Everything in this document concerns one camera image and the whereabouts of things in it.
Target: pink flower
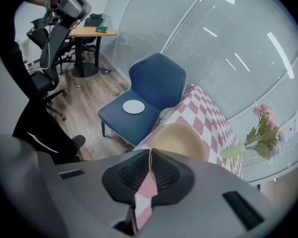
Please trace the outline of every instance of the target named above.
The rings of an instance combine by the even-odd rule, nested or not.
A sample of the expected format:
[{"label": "pink flower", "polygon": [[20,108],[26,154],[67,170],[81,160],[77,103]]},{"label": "pink flower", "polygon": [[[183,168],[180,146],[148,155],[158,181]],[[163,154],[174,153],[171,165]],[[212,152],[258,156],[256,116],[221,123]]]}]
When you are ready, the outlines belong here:
[{"label": "pink flower", "polygon": [[260,107],[263,109],[263,113],[273,113],[273,109],[268,105],[262,104]]},{"label": "pink flower", "polygon": [[257,108],[254,108],[254,114],[257,115],[257,116],[261,116],[263,114],[263,108],[262,107],[257,107]]},{"label": "pink flower", "polygon": [[272,121],[272,120],[267,120],[266,125],[270,131],[273,131],[276,126],[274,121]]},{"label": "pink flower", "polygon": [[275,123],[275,118],[274,118],[274,116],[273,116],[273,113],[266,113],[266,114],[265,114],[265,118],[266,118],[267,120],[270,120],[270,121],[272,121],[273,123]]}]

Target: wooden floor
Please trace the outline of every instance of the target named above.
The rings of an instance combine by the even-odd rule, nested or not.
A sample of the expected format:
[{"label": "wooden floor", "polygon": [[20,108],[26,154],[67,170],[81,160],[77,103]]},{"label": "wooden floor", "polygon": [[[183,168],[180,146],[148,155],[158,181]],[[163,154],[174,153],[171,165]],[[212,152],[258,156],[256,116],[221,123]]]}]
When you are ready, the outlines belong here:
[{"label": "wooden floor", "polygon": [[[94,62],[93,53],[85,52],[84,62]],[[84,160],[98,160],[123,154],[128,145],[109,128],[102,136],[98,111],[129,89],[128,83],[102,57],[99,66],[111,69],[107,75],[98,73],[89,78],[75,78],[71,74],[73,63],[63,66],[64,74],[56,90],[64,89],[67,96],[57,96],[52,107],[63,113],[67,120],[54,117],[69,137],[81,134],[86,143],[80,153]]]}]

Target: white wall socket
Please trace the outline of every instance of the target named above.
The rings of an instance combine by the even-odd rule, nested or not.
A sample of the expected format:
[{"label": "white wall socket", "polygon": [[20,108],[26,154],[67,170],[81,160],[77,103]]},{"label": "white wall socket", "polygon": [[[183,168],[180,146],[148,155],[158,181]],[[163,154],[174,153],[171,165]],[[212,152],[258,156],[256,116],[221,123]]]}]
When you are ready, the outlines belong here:
[{"label": "white wall socket", "polygon": [[280,130],[285,134],[285,140],[289,140],[298,132],[298,111],[296,114],[290,118],[283,126],[280,127]]}]

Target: wooden desk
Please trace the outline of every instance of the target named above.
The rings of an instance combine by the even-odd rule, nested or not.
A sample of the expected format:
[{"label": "wooden desk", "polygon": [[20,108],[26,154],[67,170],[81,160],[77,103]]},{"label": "wooden desk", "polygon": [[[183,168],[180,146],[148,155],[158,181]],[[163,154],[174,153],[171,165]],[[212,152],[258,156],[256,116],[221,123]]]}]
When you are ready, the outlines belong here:
[{"label": "wooden desk", "polygon": [[[75,38],[75,57],[76,57],[76,63],[75,67],[72,69],[72,75],[74,77],[91,77],[95,74],[97,74],[99,71],[105,72],[105,68],[99,68],[98,66],[98,60],[99,60],[99,47],[100,47],[100,41],[101,37],[106,36],[116,36],[117,33],[108,30],[107,33],[99,33],[96,32],[96,27],[78,27],[73,29],[68,38]],[[83,63],[83,38],[84,37],[96,37],[96,49],[95,49],[95,63],[91,62],[85,62]]]},{"label": "wooden desk", "polygon": [[69,38],[76,38],[76,37],[104,37],[104,36],[116,36],[117,33],[112,31],[112,30],[108,30],[107,33],[99,33],[99,32],[95,32],[96,27],[89,27],[89,26],[85,26],[85,27],[78,27],[73,29],[70,34],[69,34]]}]

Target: black rubber pad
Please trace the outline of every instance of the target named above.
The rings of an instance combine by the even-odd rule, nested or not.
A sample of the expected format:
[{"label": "black rubber pad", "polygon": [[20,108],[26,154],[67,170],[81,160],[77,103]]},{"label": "black rubber pad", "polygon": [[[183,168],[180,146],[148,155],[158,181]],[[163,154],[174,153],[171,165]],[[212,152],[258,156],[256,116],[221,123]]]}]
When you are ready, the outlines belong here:
[{"label": "black rubber pad", "polygon": [[140,158],[119,170],[119,181],[134,191],[138,191],[148,174],[148,159],[148,155],[142,155]]},{"label": "black rubber pad", "polygon": [[60,176],[63,180],[65,180],[65,179],[80,176],[82,174],[84,174],[84,171],[82,171],[80,169],[76,169],[76,170],[72,170],[72,171],[69,171],[69,172],[60,173]]},{"label": "black rubber pad", "polygon": [[107,169],[102,184],[113,200],[135,204],[135,194],[149,172],[149,150],[146,149]]},{"label": "black rubber pad", "polygon": [[185,164],[164,154],[166,151],[152,150],[152,172],[158,195],[151,200],[151,206],[170,205],[180,202],[195,184],[193,171]]},{"label": "black rubber pad", "polygon": [[253,229],[264,221],[237,191],[226,192],[223,197],[247,230]]}]

